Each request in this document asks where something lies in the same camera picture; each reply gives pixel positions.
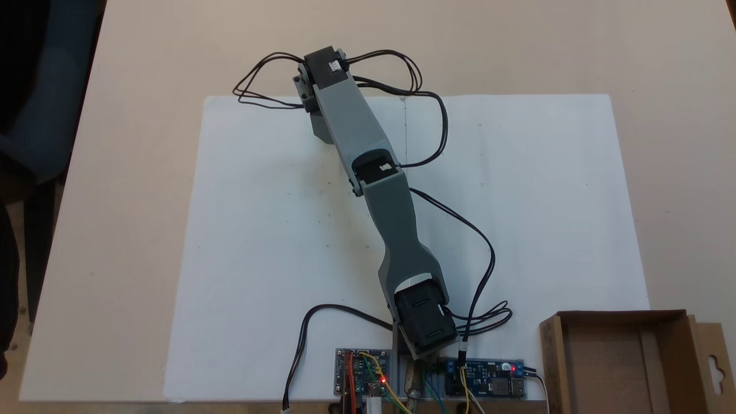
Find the robotic arm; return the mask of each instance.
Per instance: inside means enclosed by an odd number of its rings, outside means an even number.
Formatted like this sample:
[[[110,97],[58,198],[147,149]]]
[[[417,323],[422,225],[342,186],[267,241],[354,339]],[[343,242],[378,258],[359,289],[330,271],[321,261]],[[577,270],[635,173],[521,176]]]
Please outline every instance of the robotic arm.
[[[365,197],[386,246],[378,269],[386,305],[414,358],[457,340],[450,300],[437,259],[417,236],[417,221],[406,174],[386,134],[347,67],[332,47],[305,56],[294,84],[310,114],[314,135],[335,145],[353,193]],[[414,276],[431,277],[402,290]]]

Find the yellow wire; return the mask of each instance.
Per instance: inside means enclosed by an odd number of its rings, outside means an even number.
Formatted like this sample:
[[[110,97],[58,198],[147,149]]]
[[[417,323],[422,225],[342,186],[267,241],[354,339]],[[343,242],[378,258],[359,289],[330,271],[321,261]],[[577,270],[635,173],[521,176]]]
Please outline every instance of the yellow wire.
[[[383,375],[383,370],[381,370],[381,363],[378,361],[378,359],[376,359],[376,357],[374,357],[371,354],[365,353],[365,352],[358,352],[358,355],[361,355],[363,357],[369,357],[370,359],[373,359],[373,363],[375,363],[375,369],[376,371],[378,371],[378,375],[380,375],[381,378],[386,378],[386,376]],[[406,406],[401,402],[401,400],[399,400],[399,397],[396,396],[396,393],[394,393],[394,391],[391,389],[391,385],[389,385],[388,379],[386,380],[386,382],[383,383],[383,385],[385,385],[386,389],[389,390],[389,393],[391,393],[391,396],[394,397],[396,402],[399,404],[399,408],[401,408],[403,412],[405,412],[406,414],[413,414],[411,411],[409,411],[408,408],[406,408]]]
[[[460,368],[460,382],[462,382],[462,386],[465,388],[465,414],[468,414],[470,412],[470,395],[468,395],[469,390],[467,389],[465,368]]]

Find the white paper sheet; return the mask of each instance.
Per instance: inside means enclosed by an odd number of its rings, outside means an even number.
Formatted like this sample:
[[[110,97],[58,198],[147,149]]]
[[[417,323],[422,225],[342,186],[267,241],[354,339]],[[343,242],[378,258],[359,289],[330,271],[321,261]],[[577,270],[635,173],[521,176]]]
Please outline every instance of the white paper sheet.
[[[445,98],[443,155],[409,183],[475,223],[498,263],[478,303],[514,317],[469,357],[542,368],[539,322],[559,310],[648,309],[611,104],[605,95]],[[431,99],[369,98],[400,160],[439,141]],[[488,264],[482,240],[415,198],[420,239],[467,313]],[[280,400],[304,314],[346,304],[389,319],[383,243],[334,148],[300,110],[205,103],[164,394],[173,401]],[[335,348],[389,348],[391,334],[325,310],[309,325],[291,400],[334,399]],[[455,349],[446,350],[448,355]],[[529,398],[541,389],[529,385]]]

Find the chair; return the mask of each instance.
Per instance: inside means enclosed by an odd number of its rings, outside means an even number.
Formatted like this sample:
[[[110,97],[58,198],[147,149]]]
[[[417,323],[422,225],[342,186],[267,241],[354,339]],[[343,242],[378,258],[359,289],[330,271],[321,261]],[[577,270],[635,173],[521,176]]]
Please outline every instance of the chair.
[[[56,183],[63,177],[71,156],[99,29],[98,16],[105,2],[50,0],[47,3],[48,19],[38,54],[35,81],[27,99],[13,114],[13,121],[4,133],[0,131],[0,200],[4,204],[24,202],[31,323],[35,321],[38,310],[51,249]],[[7,226],[2,226],[7,212],[0,216],[0,249],[3,250],[0,252],[0,265],[4,266],[0,270],[3,272],[0,275],[2,289],[15,289],[15,301],[6,301],[3,297],[0,305],[0,351],[6,351],[18,310],[18,265],[12,260],[13,252],[9,250],[15,251],[16,258],[18,251],[12,228],[8,235]],[[6,279],[14,279],[14,282],[6,283]],[[2,291],[2,295],[10,296],[11,293]]]

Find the white connector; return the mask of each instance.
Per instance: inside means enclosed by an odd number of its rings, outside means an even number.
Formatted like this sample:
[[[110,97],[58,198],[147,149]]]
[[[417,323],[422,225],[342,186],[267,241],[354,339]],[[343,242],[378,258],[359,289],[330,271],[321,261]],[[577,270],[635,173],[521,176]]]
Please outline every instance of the white connector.
[[[366,414],[381,414],[383,399],[381,397],[368,397],[366,399]]]

